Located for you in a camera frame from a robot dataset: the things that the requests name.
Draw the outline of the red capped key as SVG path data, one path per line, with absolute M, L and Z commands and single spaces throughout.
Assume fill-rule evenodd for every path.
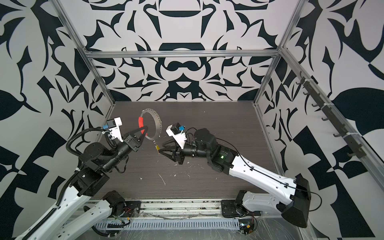
M 139 128 L 142 128 L 144 126 L 144 118 L 143 117 L 139 117 L 138 123 L 139 123 Z

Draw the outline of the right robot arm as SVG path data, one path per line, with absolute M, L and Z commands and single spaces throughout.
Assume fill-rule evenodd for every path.
M 197 130 L 192 141 L 187 139 L 186 131 L 167 129 L 167 133 L 172 139 L 163 143 L 159 154 L 179 165 L 186 157 L 206 159 L 214 171 L 247 181 L 271 194 L 270 205 L 287 222 L 300 228 L 308 226 L 312 193 L 307 179 L 284 177 L 252 163 L 232 144 L 219 144 L 208 129 Z

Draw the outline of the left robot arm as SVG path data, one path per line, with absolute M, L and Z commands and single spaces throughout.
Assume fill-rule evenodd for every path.
M 118 124 L 88 128 L 71 137 L 66 144 L 69 153 L 81 161 L 73 175 L 63 186 L 54 205 L 31 227 L 17 237 L 18 240 L 74 240 L 99 221 L 125 214 L 125 199 L 110 191 L 92 208 L 75 220 L 67 220 L 79 207 L 91 199 L 110 179 L 111 170 L 118 169 L 121 161 L 128 161 L 131 152 L 137 152 L 147 134 L 148 127 L 142 126 L 122 135 Z M 72 143 L 88 132 L 101 132 L 106 136 L 109 148 L 95 142 L 84 152 L 72 148 Z

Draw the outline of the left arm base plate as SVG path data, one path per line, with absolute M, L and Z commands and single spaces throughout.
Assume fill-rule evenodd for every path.
M 125 201 L 122 210 L 118 211 L 121 218 L 137 217 L 141 213 L 141 201 Z

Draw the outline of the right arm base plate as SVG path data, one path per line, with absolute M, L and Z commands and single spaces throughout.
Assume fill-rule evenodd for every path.
M 221 213 L 224 218 L 242 218 L 247 216 L 261 216 L 262 211 L 251 212 L 236 204 L 235 200 L 221 200 Z

